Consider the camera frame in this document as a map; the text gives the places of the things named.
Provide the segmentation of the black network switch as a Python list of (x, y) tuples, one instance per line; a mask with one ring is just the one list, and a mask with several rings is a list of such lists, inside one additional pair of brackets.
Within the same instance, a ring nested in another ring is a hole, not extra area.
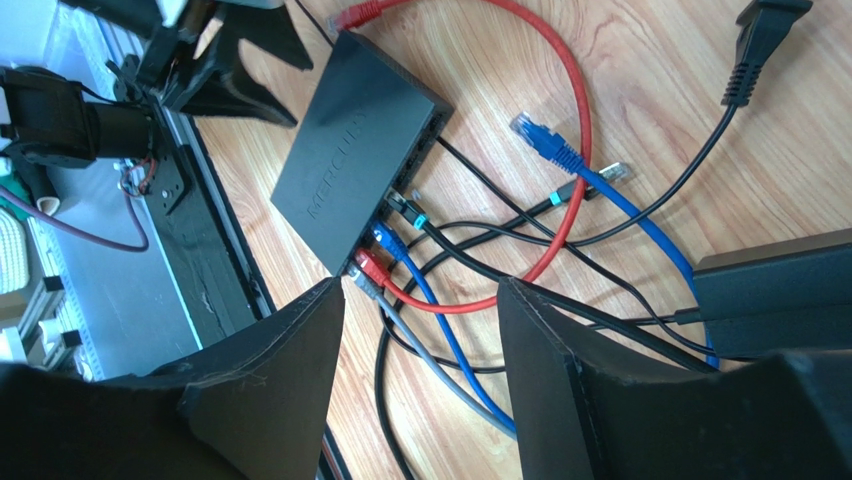
[(334, 276), (389, 214), (455, 109), (367, 37), (342, 32), (271, 202)]

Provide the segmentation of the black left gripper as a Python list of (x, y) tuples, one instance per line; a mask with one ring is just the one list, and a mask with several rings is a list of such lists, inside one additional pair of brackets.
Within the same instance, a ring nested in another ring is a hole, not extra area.
[(157, 96), (172, 111), (196, 117), (249, 118), (293, 128), (295, 116), (242, 63), (237, 39), (215, 39), (199, 57), (202, 33), (217, 14), (240, 39), (299, 69), (314, 63), (284, 1), (181, 1), (167, 14), (162, 1), (67, 1), (144, 47), (107, 68), (128, 99)]

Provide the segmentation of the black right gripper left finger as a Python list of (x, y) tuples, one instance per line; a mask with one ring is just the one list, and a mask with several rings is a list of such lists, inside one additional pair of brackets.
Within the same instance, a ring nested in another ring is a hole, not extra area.
[(324, 437), (345, 313), (327, 278), (144, 376), (1, 367), (5, 479), (331, 479)]

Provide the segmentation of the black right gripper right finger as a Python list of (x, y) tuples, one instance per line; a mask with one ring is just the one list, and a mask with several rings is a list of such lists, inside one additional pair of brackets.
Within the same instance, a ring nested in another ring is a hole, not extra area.
[(498, 314), (527, 479), (847, 479), (851, 354), (722, 373), (644, 356), (512, 278)]

